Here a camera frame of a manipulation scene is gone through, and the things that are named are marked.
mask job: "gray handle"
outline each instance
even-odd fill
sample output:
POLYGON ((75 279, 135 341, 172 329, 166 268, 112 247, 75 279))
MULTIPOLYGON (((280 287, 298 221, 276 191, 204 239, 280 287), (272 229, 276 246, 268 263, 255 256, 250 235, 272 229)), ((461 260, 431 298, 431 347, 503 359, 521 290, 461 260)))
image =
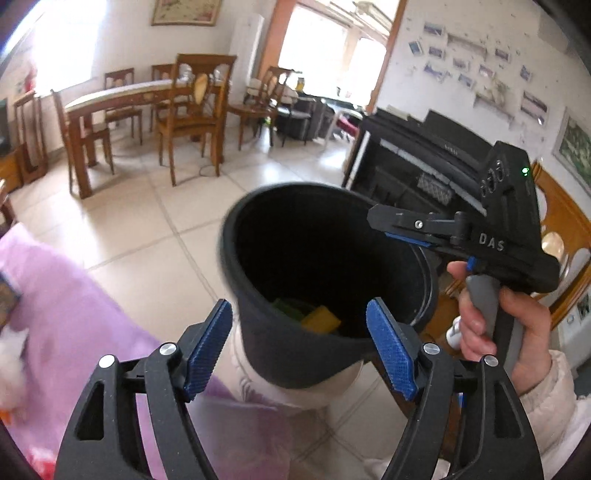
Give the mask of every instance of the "gray handle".
POLYGON ((521 351, 523 325, 499 308, 501 283, 497 279, 488 275, 470 275, 466 285, 472 303, 486 320, 486 334, 496 344, 496 357, 511 376, 521 351))

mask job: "white wall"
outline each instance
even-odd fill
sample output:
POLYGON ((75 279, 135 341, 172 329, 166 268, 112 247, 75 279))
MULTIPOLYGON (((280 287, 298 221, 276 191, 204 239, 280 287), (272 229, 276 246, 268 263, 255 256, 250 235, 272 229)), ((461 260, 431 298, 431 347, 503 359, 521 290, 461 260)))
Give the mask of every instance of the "white wall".
MULTIPOLYGON (((105 72, 135 67, 135 80, 141 82, 151 79, 151 65, 173 63, 177 53, 227 54, 236 20, 252 12, 260 13, 265 18, 265 33, 275 0, 223 0, 215 27, 153 27, 154 4, 155 0, 107 0, 93 61, 93 79, 62 91, 64 104, 87 93, 102 90, 105 72)), ((9 105, 18 96, 17 83, 27 74, 33 38, 34 34, 15 53, 0 78, 0 99, 8 97, 9 105)), ((53 101, 45 98, 43 105, 44 110, 47 109, 47 148, 52 151, 61 147, 62 142, 53 101)))
POLYGON ((540 9, 532 0, 410 0, 377 105, 392 105, 418 119, 432 109, 490 143, 505 141, 527 150, 532 160, 542 157, 544 168, 591 217, 591 198, 551 154, 565 107, 591 128, 591 76, 575 54, 560 53, 537 37, 539 20, 540 9), (476 79, 475 91, 488 86, 488 80, 478 75, 482 59, 455 46, 445 47, 445 61, 429 57, 429 45, 445 46, 447 37, 424 34, 425 21, 443 24, 448 32, 485 43, 489 52, 486 64, 510 88, 506 109, 515 115, 511 127, 496 112, 473 107, 474 92, 457 82, 459 72, 452 66, 454 55, 472 62, 469 76, 476 79), (425 55, 413 57, 408 46, 413 40, 421 41, 425 55), (511 52, 509 65, 495 60, 495 46, 511 52), (423 72, 427 60, 449 70, 453 77, 439 84, 423 72), (534 74, 529 83, 519 77, 523 64, 534 74), (524 89, 548 105, 549 118, 544 128, 519 112, 524 89))

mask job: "black piano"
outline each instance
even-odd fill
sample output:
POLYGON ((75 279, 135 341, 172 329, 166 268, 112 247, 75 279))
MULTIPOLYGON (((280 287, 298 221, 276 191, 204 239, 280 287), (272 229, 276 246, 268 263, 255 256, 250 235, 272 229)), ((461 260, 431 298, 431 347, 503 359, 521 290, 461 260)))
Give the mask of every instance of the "black piano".
POLYGON ((474 132, 433 111, 420 122, 378 110, 359 127, 343 187, 416 212, 484 213, 478 171, 492 146, 474 132))

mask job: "yellow sponge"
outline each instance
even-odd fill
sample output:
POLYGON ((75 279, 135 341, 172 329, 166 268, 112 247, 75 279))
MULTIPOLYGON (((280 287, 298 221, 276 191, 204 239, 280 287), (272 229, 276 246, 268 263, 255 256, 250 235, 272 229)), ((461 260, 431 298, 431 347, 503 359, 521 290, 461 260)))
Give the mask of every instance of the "yellow sponge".
POLYGON ((340 320, 325 306, 320 306, 307 315, 301 325, 314 333, 332 333, 340 326, 340 320))

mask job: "picture frame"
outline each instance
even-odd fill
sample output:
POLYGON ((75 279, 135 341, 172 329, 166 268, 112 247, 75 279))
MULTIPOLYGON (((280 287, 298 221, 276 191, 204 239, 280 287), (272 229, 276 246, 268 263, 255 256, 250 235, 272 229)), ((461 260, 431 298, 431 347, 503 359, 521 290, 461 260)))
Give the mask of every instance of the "picture frame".
POLYGON ((442 48, 430 46, 428 53, 430 56, 435 57, 437 59, 445 59, 445 50, 443 50, 442 48))
POLYGON ((433 78, 435 78, 439 83, 443 82, 443 80, 445 80, 445 78, 447 77, 447 75, 449 74, 449 72, 447 70, 437 70, 433 67, 433 65, 431 65, 431 62, 428 61, 425 64, 425 68, 423 68, 423 71, 429 75, 431 75, 433 78))
POLYGON ((468 90, 472 90, 476 81, 469 77, 468 75, 464 75, 463 73, 457 78, 457 81, 460 82, 464 87, 468 88, 468 90))
POLYGON ((500 48, 495 48, 495 57, 501 59, 507 63, 511 63, 511 54, 500 48))
POLYGON ((545 127, 548 121, 548 106, 539 98, 524 90, 519 109, 545 127))
POLYGON ((569 108, 564 111, 552 155, 591 196, 591 128, 569 108))
POLYGON ((415 57, 420 57, 423 55, 423 47, 421 46, 421 42, 418 40, 408 42, 408 46, 415 57))
POLYGON ((461 72, 469 72, 470 71, 470 62, 464 59, 458 59, 454 57, 453 59, 453 67, 455 69, 460 70, 461 72))
POLYGON ((494 70, 491 70, 489 67, 487 67, 483 63, 480 64, 480 67, 478 68, 478 73, 480 75, 482 75, 483 77, 486 77, 491 80, 494 79, 495 75, 496 75, 494 70))
POLYGON ((152 25, 214 27, 223 0, 155 0, 152 25))
POLYGON ((445 27, 443 25, 437 25, 431 22, 425 22, 423 31, 429 35, 435 37, 442 37, 445 33, 445 27))
POLYGON ((519 71, 519 76, 523 78, 526 82, 529 82, 532 77, 532 73, 527 69, 525 65, 521 66, 521 70, 519 71))

